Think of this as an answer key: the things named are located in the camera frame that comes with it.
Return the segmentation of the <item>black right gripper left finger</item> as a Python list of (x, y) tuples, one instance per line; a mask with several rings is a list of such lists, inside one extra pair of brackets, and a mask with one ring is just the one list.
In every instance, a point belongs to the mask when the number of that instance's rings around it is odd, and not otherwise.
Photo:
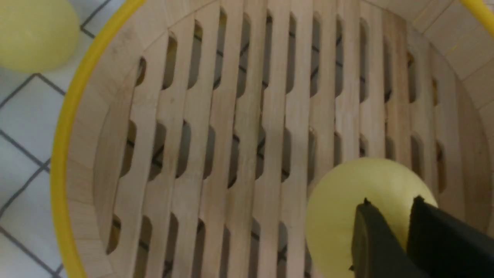
[(367, 198), (356, 207), (351, 244), (355, 278), (427, 278), (406, 255), (381, 212)]

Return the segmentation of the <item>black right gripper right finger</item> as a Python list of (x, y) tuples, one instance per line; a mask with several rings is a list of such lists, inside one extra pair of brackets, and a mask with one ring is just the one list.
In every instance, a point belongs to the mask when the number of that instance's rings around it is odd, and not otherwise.
[(494, 241), (449, 213), (415, 197), (406, 253), (431, 278), (492, 278)]

